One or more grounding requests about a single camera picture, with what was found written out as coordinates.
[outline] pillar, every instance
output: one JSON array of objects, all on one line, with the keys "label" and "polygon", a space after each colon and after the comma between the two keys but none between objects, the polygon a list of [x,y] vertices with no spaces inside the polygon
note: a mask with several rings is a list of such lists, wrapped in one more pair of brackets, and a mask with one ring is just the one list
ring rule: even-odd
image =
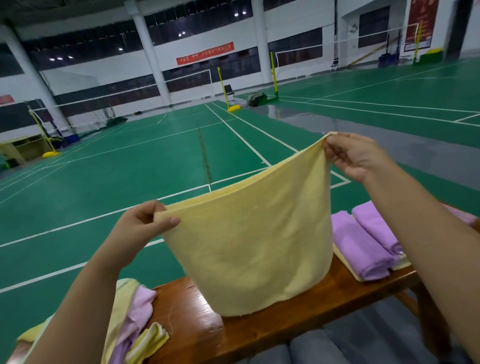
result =
[{"label": "pillar", "polygon": [[133,18],[133,21],[135,22],[138,35],[145,51],[145,56],[147,57],[148,64],[150,65],[153,77],[155,78],[156,86],[160,91],[160,96],[162,97],[166,105],[170,105],[172,103],[172,99],[170,98],[170,92],[168,91],[165,78],[163,77],[163,73],[158,64],[158,59],[156,57],[150,33],[148,32],[147,24],[145,23],[145,18],[140,13],[140,10],[138,9],[135,0],[127,0],[124,4],[125,8],[127,9],[127,13]]},{"label": "pillar", "polygon": [[267,27],[265,23],[264,0],[252,0],[253,23],[257,36],[258,58],[264,84],[273,81],[270,52],[268,50]]},{"label": "pillar", "polygon": [[65,131],[62,130],[61,133],[63,136],[74,134],[75,131],[71,128],[71,125],[65,115],[63,115],[61,110],[58,108],[52,93],[45,84],[45,81],[40,73],[38,73],[32,64],[32,61],[28,57],[15,32],[6,25],[0,25],[0,38],[3,38],[3,40],[7,43],[23,72],[30,79],[34,87],[36,87],[36,89],[39,91],[40,99],[43,101],[45,107],[52,116],[55,125],[59,129],[67,128]]}]

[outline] hand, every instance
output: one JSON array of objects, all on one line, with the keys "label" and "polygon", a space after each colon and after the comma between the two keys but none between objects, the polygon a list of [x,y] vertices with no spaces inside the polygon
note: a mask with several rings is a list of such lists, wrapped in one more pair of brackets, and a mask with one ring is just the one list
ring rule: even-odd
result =
[{"label": "hand", "polygon": [[360,183],[371,171],[394,164],[373,139],[358,134],[335,133],[327,137],[323,147],[328,160]]},{"label": "hand", "polygon": [[150,240],[180,224],[179,218],[153,220],[154,213],[165,210],[165,205],[157,200],[127,210],[92,260],[115,271],[126,267]]}]

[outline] folding chair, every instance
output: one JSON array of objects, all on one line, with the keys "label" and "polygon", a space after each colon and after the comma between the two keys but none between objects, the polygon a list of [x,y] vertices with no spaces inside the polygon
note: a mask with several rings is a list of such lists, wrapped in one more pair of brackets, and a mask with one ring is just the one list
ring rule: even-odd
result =
[{"label": "folding chair", "polygon": [[232,95],[233,95],[233,102],[234,102],[235,105],[236,105],[236,104],[237,104],[237,99],[236,99],[236,97],[235,97],[235,92],[233,92],[233,90],[232,90],[232,86],[230,86],[230,85],[225,85],[225,92],[226,92],[226,94],[227,94],[227,98],[228,98],[228,96],[232,96]]},{"label": "folding chair", "polygon": [[338,68],[338,58],[333,58],[333,63],[330,66],[330,72],[336,71],[337,68]]}]

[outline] pink towel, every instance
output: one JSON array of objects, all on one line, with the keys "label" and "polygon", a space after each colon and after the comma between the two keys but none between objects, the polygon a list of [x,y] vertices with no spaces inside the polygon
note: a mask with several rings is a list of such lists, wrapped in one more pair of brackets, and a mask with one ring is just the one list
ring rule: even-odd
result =
[{"label": "pink towel", "polygon": [[390,254],[399,255],[403,253],[402,246],[383,217],[380,216],[372,201],[354,207],[352,215],[360,226]]},{"label": "pink towel", "polygon": [[144,286],[139,286],[133,295],[127,317],[120,329],[117,345],[113,350],[109,364],[122,364],[125,355],[137,340],[145,327],[148,319],[153,313],[152,301],[155,298],[155,291]]},{"label": "pink towel", "polygon": [[444,206],[447,208],[448,211],[450,211],[452,214],[454,214],[463,222],[466,222],[468,225],[472,224],[477,219],[476,216],[469,214],[468,212],[457,210],[456,208],[450,207],[448,205],[444,205]]},{"label": "pink towel", "polygon": [[388,276],[397,259],[375,241],[346,211],[332,215],[333,241],[363,280]]}]

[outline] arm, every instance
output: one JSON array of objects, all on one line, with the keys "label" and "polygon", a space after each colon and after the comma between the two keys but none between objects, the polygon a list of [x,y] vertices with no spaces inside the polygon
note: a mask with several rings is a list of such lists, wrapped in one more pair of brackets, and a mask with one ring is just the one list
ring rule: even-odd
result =
[{"label": "arm", "polygon": [[452,330],[480,363],[480,234],[448,212],[372,139],[337,133],[325,153],[363,183]]},{"label": "arm", "polygon": [[70,287],[26,364],[99,363],[120,270],[154,237],[172,229],[177,218],[153,222],[158,201],[125,212]]}]

